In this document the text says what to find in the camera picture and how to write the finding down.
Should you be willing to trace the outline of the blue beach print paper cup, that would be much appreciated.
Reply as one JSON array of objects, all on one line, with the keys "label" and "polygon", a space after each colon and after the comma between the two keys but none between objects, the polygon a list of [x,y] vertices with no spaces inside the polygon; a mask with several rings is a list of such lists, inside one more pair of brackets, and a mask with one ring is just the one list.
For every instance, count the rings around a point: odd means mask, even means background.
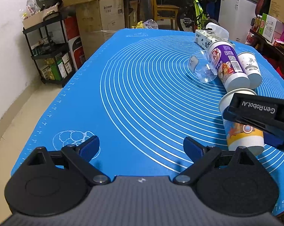
[{"label": "blue beach print paper cup", "polygon": [[[219,111],[221,114],[223,114],[225,109],[229,106],[235,93],[256,95],[253,90],[247,88],[239,88],[228,92],[219,101]],[[229,151],[233,152],[240,146],[248,148],[254,156],[258,156],[264,151],[262,131],[250,125],[225,120],[223,117],[222,121]]]}]

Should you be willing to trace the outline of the white grey print paper cup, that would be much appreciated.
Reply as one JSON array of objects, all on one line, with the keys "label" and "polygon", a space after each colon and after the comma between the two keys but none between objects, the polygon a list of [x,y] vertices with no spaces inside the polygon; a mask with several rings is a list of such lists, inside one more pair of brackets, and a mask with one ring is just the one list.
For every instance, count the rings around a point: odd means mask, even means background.
[{"label": "white grey print paper cup", "polygon": [[238,54],[238,59],[250,80],[250,88],[259,87],[262,83],[262,76],[255,55],[250,52],[243,52]]}]

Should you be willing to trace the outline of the purple labelled paper cup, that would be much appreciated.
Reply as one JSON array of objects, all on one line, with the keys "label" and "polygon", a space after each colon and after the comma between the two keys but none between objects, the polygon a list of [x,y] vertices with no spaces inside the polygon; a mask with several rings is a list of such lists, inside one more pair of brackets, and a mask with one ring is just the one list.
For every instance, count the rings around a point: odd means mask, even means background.
[{"label": "purple labelled paper cup", "polygon": [[226,40],[215,41],[208,48],[207,57],[215,67],[227,92],[250,87],[250,80],[242,69],[238,55],[230,42]]}]

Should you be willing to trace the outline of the clear plastic cup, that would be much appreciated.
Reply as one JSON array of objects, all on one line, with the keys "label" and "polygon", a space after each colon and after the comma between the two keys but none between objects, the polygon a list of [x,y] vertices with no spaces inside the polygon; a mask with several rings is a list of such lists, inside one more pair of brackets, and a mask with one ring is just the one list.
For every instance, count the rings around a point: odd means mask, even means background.
[{"label": "clear plastic cup", "polygon": [[188,68],[201,83],[209,83],[217,77],[214,65],[208,60],[205,50],[200,50],[192,55],[188,62]]}]

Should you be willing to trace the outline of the dark wooden side table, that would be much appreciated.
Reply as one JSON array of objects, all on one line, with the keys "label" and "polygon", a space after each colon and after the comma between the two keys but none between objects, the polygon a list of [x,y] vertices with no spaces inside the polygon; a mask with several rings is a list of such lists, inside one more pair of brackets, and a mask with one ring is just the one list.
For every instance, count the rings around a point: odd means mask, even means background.
[{"label": "dark wooden side table", "polygon": [[251,42],[251,46],[254,47],[266,60],[268,60],[268,62],[284,80],[284,52],[279,50],[279,48],[270,45],[263,36],[252,29],[250,29],[249,32],[253,34],[253,42]]}]

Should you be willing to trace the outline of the green white carton box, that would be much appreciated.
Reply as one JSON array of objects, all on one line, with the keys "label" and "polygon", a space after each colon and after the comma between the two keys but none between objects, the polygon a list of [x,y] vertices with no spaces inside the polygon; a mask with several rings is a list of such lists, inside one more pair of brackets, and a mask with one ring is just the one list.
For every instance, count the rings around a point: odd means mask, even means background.
[{"label": "green white carton box", "polygon": [[274,32],[276,29],[276,25],[277,25],[276,18],[263,13],[261,17],[261,22],[260,22],[258,33],[262,37],[264,37],[266,40],[268,40],[269,42],[272,42],[274,38]]}]

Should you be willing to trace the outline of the white tissue box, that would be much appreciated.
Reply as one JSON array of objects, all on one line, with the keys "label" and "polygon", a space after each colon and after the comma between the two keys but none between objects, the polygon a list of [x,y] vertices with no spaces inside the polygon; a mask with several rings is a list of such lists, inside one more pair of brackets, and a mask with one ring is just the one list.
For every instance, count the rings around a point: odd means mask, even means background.
[{"label": "white tissue box", "polygon": [[208,50],[212,43],[219,40],[229,40],[229,32],[213,22],[209,22],[205,29],[197,29],[195,32],[194,41],[204,50]]}]

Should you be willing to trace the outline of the white chest freezer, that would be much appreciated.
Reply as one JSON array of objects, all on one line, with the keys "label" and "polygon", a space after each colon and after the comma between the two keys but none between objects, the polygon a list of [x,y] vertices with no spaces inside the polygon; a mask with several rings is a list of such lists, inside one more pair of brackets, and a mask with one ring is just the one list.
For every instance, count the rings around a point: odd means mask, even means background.
[{"label": "white chest freezer", "polygon": [[258,0],[221,0],[218,22],[229,32],[231,41],[246,42],[257,3]]}]

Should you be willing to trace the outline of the green black bicycle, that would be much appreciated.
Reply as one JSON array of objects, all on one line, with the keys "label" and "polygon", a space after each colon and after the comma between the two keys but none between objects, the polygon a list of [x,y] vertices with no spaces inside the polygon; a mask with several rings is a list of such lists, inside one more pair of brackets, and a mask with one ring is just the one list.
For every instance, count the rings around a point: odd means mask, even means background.
[{"label": "green black bicycle", "polygon": [[179,8],[176,15],[179,31],[195,32],[197,29],[205,29],[210,22],[219,24],[207,12],[207,5],[214,5],[216,0],[163,0],[163,3]]}]

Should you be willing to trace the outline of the black metal shelf rack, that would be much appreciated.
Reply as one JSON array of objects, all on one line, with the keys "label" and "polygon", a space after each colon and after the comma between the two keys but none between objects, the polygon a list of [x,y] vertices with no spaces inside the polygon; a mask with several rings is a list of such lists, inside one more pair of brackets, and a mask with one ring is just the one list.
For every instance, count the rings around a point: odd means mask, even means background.
[{"label": "black metal shelf rack", "polygon": [[[48,26],[53,24],[60,25],[63,42],[57,43],[51,36]],[[61,13],[51,12],[42,22],[23,28],[23,34],[41,82],[64,87],[74,75],[75,68]]]}]

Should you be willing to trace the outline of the wooden chair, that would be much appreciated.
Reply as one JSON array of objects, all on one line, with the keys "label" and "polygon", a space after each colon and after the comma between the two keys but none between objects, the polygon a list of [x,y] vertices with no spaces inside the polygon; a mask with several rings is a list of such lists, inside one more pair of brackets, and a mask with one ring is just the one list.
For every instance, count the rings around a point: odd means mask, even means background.
[{"label": "wooden chair", "polygon": [[178,30],[177,16],[180,10],[175,5],[158,5],[156,0],[150,0],[151,12],[155,22],[169,19],[172,30]]}]

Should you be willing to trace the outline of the clear plastic bag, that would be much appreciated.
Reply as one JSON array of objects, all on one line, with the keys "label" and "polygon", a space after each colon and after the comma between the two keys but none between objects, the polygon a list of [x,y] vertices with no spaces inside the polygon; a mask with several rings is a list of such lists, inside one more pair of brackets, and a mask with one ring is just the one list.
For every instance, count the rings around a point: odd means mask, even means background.
[{"label": "clear plastic bag", "polygon": [[149,19],[149,20],[143,22],[143,27],[144,27],[144,29],[156,29],[157,30],[158,24],[153,19]]}]

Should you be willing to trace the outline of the red white appliance box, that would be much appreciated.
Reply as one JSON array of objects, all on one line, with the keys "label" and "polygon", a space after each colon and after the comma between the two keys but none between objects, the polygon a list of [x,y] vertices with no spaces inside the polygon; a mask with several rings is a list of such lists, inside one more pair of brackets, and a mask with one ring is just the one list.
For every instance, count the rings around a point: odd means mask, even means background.
[{"label": "red white appliance box", "polygon": [[63,25],[74,68],[77,71],[85,63],[86,59],[76,17],[67,17],[63,20]]}]

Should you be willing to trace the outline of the yellow toy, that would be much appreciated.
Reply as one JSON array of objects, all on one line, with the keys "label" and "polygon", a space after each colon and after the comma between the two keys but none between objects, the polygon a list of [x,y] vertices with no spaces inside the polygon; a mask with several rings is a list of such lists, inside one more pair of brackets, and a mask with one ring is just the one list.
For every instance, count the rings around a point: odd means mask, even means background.
[{"label": "yellow toy", "polygon": [[145,26],[143,21],[140,21],[137,23],[136,26],[132,26],[131,28],[132,29],[146,29],[147,27]]}]

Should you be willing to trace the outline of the lower cardboard box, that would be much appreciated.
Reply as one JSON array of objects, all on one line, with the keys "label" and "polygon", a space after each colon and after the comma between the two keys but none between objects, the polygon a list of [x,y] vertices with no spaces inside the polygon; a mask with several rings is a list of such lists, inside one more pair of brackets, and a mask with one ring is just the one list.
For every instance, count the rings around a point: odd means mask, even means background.
[{"label": "lower cardboard box", "polygon": [[95,0],[75,6],[85,58],[125,28],[123,0]]}]

